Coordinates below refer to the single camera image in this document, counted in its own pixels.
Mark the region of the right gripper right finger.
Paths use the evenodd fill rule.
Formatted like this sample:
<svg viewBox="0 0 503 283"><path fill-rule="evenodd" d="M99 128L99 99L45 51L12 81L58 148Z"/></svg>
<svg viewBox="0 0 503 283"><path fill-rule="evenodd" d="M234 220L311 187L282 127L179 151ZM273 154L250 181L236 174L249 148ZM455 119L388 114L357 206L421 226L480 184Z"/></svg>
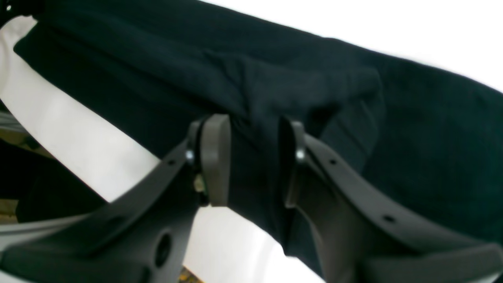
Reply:
<svg viewBox="0 0 503 283"><path fill-rule="evenodd" d="M283 117L279 122L279 186L286 208L295 208L300 194L300 175L307 159L301 122Z"/></svg>

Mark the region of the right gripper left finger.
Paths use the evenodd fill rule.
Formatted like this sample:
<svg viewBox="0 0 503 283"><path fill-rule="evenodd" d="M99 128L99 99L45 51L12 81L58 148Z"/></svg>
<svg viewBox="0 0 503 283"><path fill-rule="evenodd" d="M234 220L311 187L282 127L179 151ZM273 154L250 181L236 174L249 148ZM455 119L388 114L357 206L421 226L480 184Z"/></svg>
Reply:
<svg viewBox="0 0 503 283"><path fill-rule="evenodd" d="M187 163L200 206L227 207L231 175L231 123L226 114L213 114L190 124Z"/></svg>

